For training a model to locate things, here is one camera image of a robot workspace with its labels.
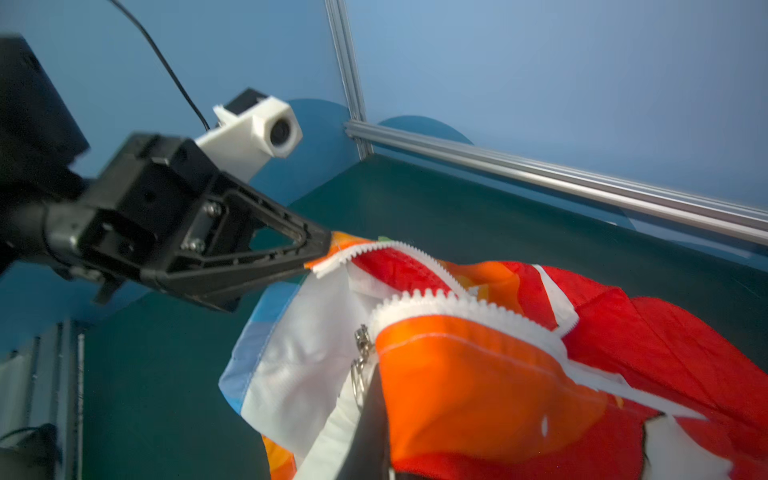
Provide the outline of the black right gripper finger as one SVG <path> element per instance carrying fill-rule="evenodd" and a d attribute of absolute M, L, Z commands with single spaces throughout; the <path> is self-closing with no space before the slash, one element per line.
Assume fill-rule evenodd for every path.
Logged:
<path fill-rule="evenodd" d="M 373 375 L 362 413 L 338 480 L 392 479 L 389 422 L 379 367 Z"/>

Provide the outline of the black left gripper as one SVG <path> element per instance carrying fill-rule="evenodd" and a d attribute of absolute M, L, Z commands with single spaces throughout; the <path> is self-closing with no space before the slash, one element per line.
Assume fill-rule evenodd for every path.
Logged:
<path fill-rule="evenodd" d="M 202 206 L 213 219 L 206 250 L 243 253 L 183 249 Z M 192 139 L 157 134 L 131 135 L 77 199 L 49 205 L 44 240 L 67 279 L 134 282 L 224 312 L 330 249 L 326 228 L 235 179 Z"/>

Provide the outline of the rainbow striped kids jacket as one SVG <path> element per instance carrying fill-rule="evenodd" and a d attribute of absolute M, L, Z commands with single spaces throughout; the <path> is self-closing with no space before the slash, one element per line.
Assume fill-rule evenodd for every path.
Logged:
<path fill-rule="evenodd" d="M 273 479 L 337 479 L 376 366 L 392 479 L 763 479 L 767 376 L 578 274 L 336 232 L 262 294 L 219 388 Z"/>

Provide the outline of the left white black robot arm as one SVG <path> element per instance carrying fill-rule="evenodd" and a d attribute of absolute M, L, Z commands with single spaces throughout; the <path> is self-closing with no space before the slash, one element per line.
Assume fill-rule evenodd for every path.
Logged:
<path fill-rule="evenodd" d="M 89 145 L 20 35 L 1 39 L 1 265 L 45 265 L 98 285 L 126 282 L 231 312 L 250 291 L 304 272 L 328 229 L 252 188 L 303 133 L 293 109 L 246 89 L 197 139 L 130 135 L 102 173 L 72 170 Z"/>

